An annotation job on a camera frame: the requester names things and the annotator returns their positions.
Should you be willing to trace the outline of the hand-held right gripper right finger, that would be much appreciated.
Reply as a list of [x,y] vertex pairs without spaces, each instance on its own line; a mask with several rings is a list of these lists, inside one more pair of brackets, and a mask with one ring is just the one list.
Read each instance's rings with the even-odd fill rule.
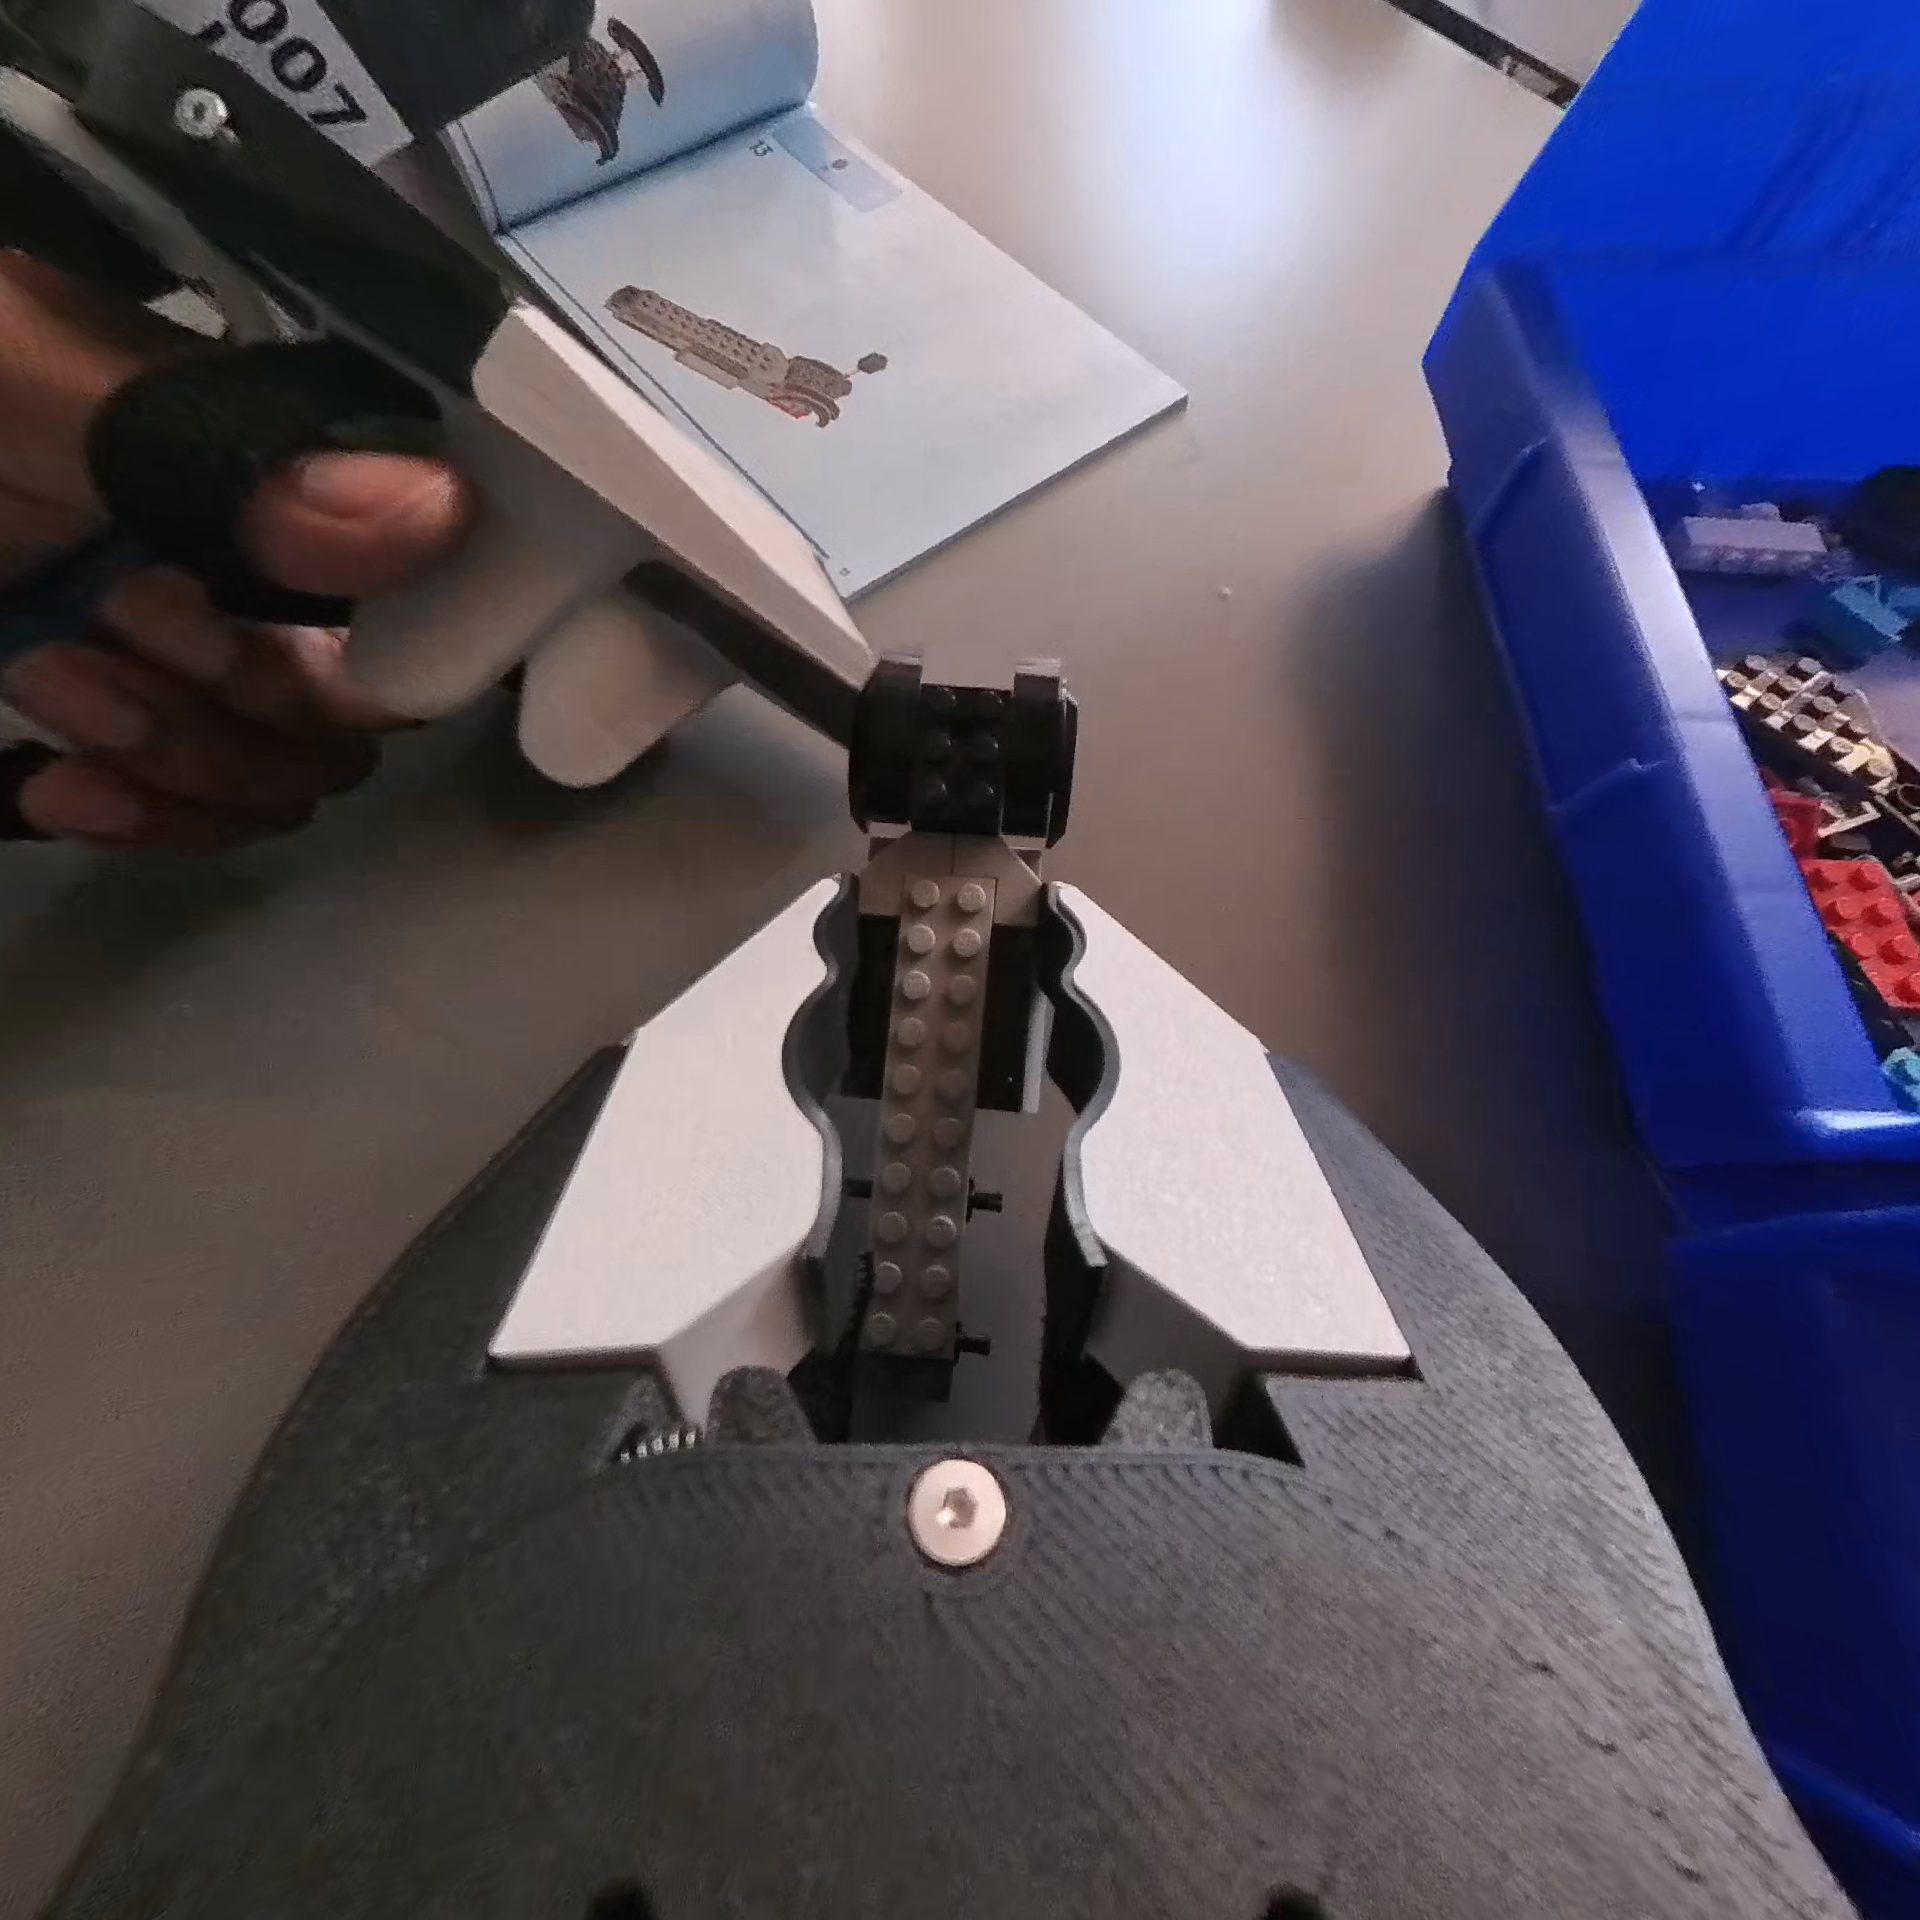
[[1080,888],[1044,903],[1051,1309],[1104,1376],[1402,1373],[1412,1346],[1266,1045]]

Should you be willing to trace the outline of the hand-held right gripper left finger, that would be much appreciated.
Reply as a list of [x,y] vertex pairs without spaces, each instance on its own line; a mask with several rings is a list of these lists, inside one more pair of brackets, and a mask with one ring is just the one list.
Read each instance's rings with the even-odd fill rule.
[[829,990],[823,876],[636,1026],[608,1097],[489,1340],[498,1368],[654,1368],[706,1404],[732,1368],[812,1350],[806,1240],[838,1146],[786,1064]]

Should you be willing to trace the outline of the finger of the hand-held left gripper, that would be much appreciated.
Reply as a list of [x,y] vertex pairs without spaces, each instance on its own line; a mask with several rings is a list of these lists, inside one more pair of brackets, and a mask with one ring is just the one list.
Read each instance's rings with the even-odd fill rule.
[[804,600],[778,622],[683,571],[631,571],[523,659],[517,745],[549,781],[594,786],[729,684],[845,745],[868,676],[842,612]]
[[472,396],[444,396],[444,427],[475,527],[350,618],[350,676],[397,716],[465,706],[631,571],[683,571],[778,622],[804,600],[854,622],[772,502],[531,303],[481,349]]

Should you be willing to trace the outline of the grey black toy brick model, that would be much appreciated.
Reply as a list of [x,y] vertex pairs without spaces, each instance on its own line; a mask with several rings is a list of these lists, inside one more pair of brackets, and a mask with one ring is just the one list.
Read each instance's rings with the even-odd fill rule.
[[982,1114],[1035,1103],[1044,1037],[1042,859],[1070,815],[1077,701],[1057,659],[1010,684],[938,684],[882,658],[854,706],[855,888],[842,1091],[873,1109],[854,1179],[866,1247],[854,1285],[849,1386],[880,1404],[943,1404],[966,1330],[966,1231],[997,1198],[972,1179]]

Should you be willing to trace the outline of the pile of red black bricks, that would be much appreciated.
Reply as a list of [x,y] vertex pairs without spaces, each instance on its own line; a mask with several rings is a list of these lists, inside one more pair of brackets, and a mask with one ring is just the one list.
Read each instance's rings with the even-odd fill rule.
[[1891,1100],[1915,1109],[1915,468],[1683,477],[1660,533]]

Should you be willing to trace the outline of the grey desk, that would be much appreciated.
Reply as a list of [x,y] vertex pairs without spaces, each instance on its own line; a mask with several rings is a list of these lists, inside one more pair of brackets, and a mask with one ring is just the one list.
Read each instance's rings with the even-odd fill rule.
[[[1051,870],[1313,1066],[1679,1513],[1662,1209],[1441,498],[1421,353],[1558,111],[1387,2],[823,2],[818,109],[1187,390],[859,603],[1083,703]],[[4,1483],[223,1504],[576,1056],[849,852],[732,690],[585,798],[501,701],[230,859],[4,852]]]

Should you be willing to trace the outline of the person's left hand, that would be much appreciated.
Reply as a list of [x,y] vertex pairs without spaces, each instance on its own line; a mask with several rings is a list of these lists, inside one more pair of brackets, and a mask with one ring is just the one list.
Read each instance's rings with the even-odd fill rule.
[[[135,372],[223,353],[124,292],[4,250],[4,586],[104,527],[84,435]],[[318,450],[264,477],[239,536],[283,588],[381,596],[444,561],[472,490],[439,460]],[[344,633],[218,612],[202,584],[126,571],[79,636],[4,671],[4,703],[57,753],[14,786],[29,833],[223,850],[299,827],[362,781],[397,720],[356,693]]]

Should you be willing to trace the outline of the light blue instruction booklet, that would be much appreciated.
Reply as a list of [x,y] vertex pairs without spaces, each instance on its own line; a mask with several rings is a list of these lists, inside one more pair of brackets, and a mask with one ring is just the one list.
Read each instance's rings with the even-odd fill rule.
[[812,2],[598,2],[446,130],[492,242],[854,599],[1184,390],[812,109]]

